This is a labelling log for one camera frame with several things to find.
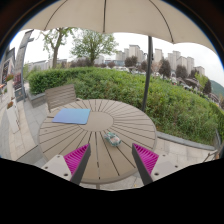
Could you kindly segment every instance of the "wooden table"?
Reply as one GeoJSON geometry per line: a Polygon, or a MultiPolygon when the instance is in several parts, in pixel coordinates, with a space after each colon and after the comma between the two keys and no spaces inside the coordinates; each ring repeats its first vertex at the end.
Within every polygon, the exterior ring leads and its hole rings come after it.
{"type": "Polygon", "coordinates": [[[125,179],[138,171],[132,156],[132,143],[150,150],[156,146],[156,128],[151,119],[139,109],[113,100],[83,100],[59,107],[42,123],[39,144],[48,160],[55,155],[66,155],[87,143],[91,156],[81,183],[109,184],[125,179]],[[91,109],[86,125],[53,123],[62,108],[91,109]],[[104,134],[113,132],[122,143],[112,147],[104,134]]]}

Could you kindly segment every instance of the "patio umbrella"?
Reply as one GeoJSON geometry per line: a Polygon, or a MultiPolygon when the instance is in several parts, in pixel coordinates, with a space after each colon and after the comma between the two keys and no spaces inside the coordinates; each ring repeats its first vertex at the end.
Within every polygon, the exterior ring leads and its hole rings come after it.
{"type": "Polygon", "coordinates": [[[196,79],[185,79],[186,81],[189,81],[189,82],[191,82],[191,83],[194,83],[194,84],[196,84],[197,86],[199,86],[199,87],[201,87],[201,85],[199,84],[199,82],[198,82],[198,80],[196,80],[196,79]]]}
{"type": "Polygon", "coordinates": [[[152,36],[170,43],[192,42],[215,51],[187,16],[160,0],[61,0],[42,10],[22,28],[50,30],[79,27],[101,33],[127,32],[148,36],[148,70],[142,110],[145,110],[152,61],[152,36]]]}
{"type": "Polygon", "coordinates": [[[181,78],[181,77],[179,77],[179,78],[176,78],[176,80],[178,81],[178,82],[182,82],[182,83],[185,83],[184,82],[184,80],[181,78]]]}
{"type": "Polygon", "coordinates": [[[209,93],[209,98],[212,98],[214,101],[219,102],[218,96],[216,96],[214,93],[209,93]]]}

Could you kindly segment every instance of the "sky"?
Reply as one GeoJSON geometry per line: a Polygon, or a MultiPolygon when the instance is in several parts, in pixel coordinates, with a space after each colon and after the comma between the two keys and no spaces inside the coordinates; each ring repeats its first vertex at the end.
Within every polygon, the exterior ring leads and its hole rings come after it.
{"type": "MultiPolygon", "coordinates": [[[[28,30],[23,30],[13,38],[10,43],[10,49],[15,47],[15,54],[19,45],[22,41],[24,33],[28,30]]],[[[24,62],[36,62],[42,60],[48,60],[48,52],[43,51],[43,36],[39,36],[39,30],[34,30],[30,38],[34,38],[33,42],[29,42],[26,49],[24,62]]],[[[129,48],[130,45],[138,45],[144,53],[148,52],[148,37],[140,34],[131,33],[114,33],[115,41],[119,43],[117,50],[124,51],[124,48],[129,48]]],[[[67,38],[67,44],[60,46],[58,52],[59,59],[67,59],[71,61],[74,56],[71,56],[69,51],[73,47],[72,37],[67,38]]],[[[194,43],[181,43],[172,44],[161,39],[153,38],[153,52],[155,48],[162,49],[164,57],[168,56],[168,53],[173,51],[179,51],[183,57],[194,58],[195,66],[202,66],[205,69],[205,75],[210,79],[214,80],[224,87],[224,70],[219,57],[209,48],[194,43]]],[[[105,56],[105,59],[115,59],[115,55],[105,56]]]]}

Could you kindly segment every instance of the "bush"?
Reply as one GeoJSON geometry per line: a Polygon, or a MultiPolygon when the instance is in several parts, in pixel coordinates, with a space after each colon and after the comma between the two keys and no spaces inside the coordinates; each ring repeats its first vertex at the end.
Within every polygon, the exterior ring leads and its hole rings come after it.
{"type": "MultiPolygon", "coordinates": [[[[79,98],[122,101],[139,109],[145,88],[144,76],[95,67],[36,72],[30,75],[29,81],[32,93],[73,83],[79,98]]],[[[157,130],[212,145],[218,112],[207,100],[167,81],[150,79],[145,112],[157,130]]]]}
{"type": "Polygon", "coordinates": [[[215,103],[210,102],[210,107],[213,113],[218,117],[218,132],[221,137],[221,142],[224,140],[224,112],[220,110],[215,103]]]}

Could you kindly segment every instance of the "paved patio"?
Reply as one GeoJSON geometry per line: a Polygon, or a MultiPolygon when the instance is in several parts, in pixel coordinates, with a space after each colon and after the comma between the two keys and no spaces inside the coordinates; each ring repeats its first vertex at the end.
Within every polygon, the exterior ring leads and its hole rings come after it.
{"type": "MultiPolygon", "coordinates": [[[[47,116],[47,104],[33,108],[29,100],[17,103],[20,117],[20,131],[13,134],[6,114],[7,93],[0,103],[0,155],[4,159],[23,162],[36,167],[42,167],[47,161],[38,146],[38,131],[41,123],[47,116]]],[[[157,140],[155,153],[167,155],[173,165],[185,168],[203,162],[210,151],[193,148],[186,145],[157,140]]],[[[95,185],[80,184],[85,188],[96,189],[95,185]]],[[[144,186],[139,173],[125,180],[101,185],[102,190],[125,190],[144,186]]]]}

